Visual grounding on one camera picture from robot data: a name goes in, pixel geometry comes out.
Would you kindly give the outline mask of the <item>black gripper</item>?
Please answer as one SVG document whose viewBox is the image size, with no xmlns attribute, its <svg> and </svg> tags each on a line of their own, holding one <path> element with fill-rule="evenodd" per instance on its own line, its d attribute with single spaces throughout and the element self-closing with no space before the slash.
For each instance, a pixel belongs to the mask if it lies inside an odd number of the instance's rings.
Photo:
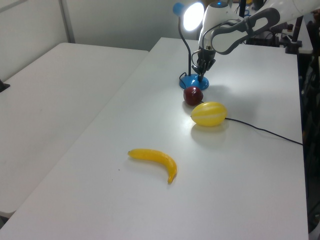
<svg viewBox="0 0 320 240">
<path fill-rule="evenodd" d="M 193 52 L 191 55 L 192 69 L 198 74 L 198 81 L 202 81 L 204 74 L 210 70 L 210 68 L 215 63 L 214 50 L 207 50 L 199 48 L 197 51 Z M 197 61 L 194 62 L 194 55 L 197 55 Z"/>
</svg>

